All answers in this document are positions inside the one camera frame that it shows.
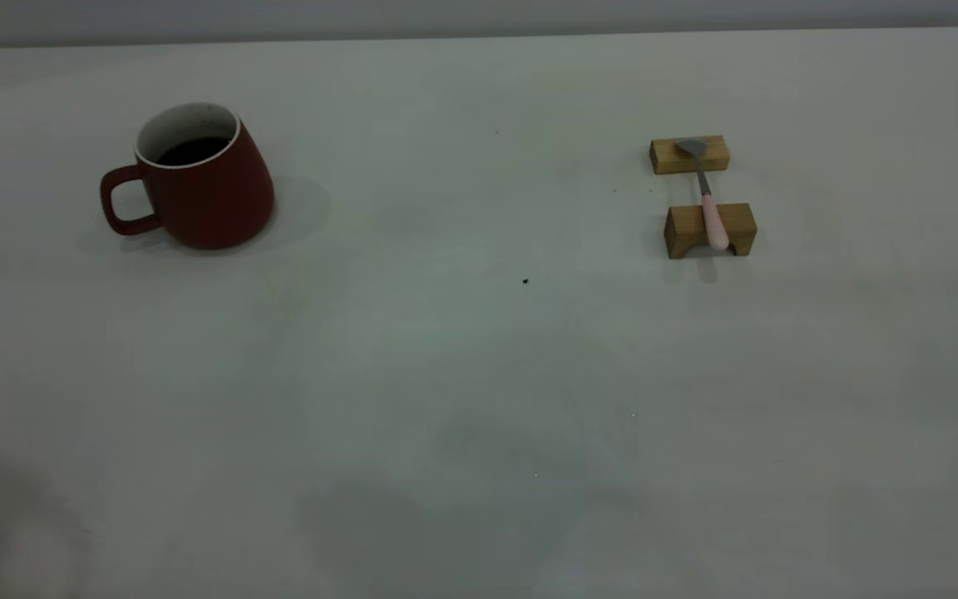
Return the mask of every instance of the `tabletop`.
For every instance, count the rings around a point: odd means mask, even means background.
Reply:
[[[237,249],[99,208],[190,100]],[[958,597],[958,29],[0,50],[0,592]]]

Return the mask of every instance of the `wood grain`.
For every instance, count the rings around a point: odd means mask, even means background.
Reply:
[[[719,217],[730,238],[730,249],[735,255],[748,255],[756,239],[756,220],[748,204],[719,204]],[[691,247],[708,245],[704,231],[704,213],[699,205],[673,205],[668,208],[668,223],[664,225],[664,241],[668,243],[668,257],[679,260]]]
[[[697,170],[693,157],[681,151],[675,144],[687,137],[673,140],[654,140],[649,147],[649,158],[653,160],[653,172],[657,175],[672,173],[693,173]],[[700,157],[705,171],[726,171],[730,164],[730,151],[723,136],[696,137],[708,143],[708,149]]]

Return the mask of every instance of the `mug rim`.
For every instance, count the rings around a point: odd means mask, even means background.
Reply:
[[[228,141],[228,145],[225,145],[223,149],[220,149],[220,151],[214,153],[213,156],[209,156],[209,158],[205,158],[198,162],[191,162],[190,164],[182,164],[182,166],[168,166],[167,164],[160,164],[153,160],[148,159],[147,156],[143,156],[143,152],[140,151],[140,141],[143,140],[144,133],[147,132],[148,126],[155,124],[155,121],[157,121],[157,119],[159,118],[165,117],[174,112],[182,112],[185,110],[189,110],[193,106],[210,106],[210,107],[213,107],[214,109],[227,111],[229,114],[231,114],[232,118],[235,119],[235,133],[231,137],[231,141]],[[242,134],[242,132],[243,132],[242,119],[239,118],[239,114],[231,110],[229,107],[221,106],[221,105],[218,105],[218,103],[213,103],[213,102],[186,102],[186,103],[182,103],[182,105],[168,107],[168,109],[160,111],[159,113],[153,115],[153,117],[150,117],[148,121],[146,121],[145,124],[143,124],[143,128],[140,129],[140,134],[136,136],[136,144],[134,145],[133,149],[136,152],[136,158],[143,161],[143,163],[146,164],[146,166],[160,168],[163,171],[183,171],[183,170],[186,170],[186,168],[202,166],[202,164],[206,164],[206,163],[212,162],[213,160],[216,160],[217,158],[220,158],[220,156],[224,155],[224,153],[228,151],[229,149],[231,149],[232,146],[235,146],[235,142],[239,140],[239,136],[240,134]]]

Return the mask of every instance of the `dark liquid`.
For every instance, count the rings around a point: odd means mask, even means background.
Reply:
[[[157,164],[164,166],[187,166],[201,162],[228,147],[231,140],[227,137],[201,137],[198,140],[183,141],[160,155]]]

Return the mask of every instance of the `spoon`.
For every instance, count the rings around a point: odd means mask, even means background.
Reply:
[[[727,229],[723,227],[723,219],[719,219],[719,209],[712,200],[712,190],[708,187],[708,179],[704,177],[704,164],[700,163],[700,155],[708,149],[708,144],[702,140],[682,140],[677,147],[681,151],[693,156],[697,163],[697,181],[700,181],[700,210],[704,213],[704,230],[708,232],[708,244],[716,250],[726,250],[730,247],[730,238]]]

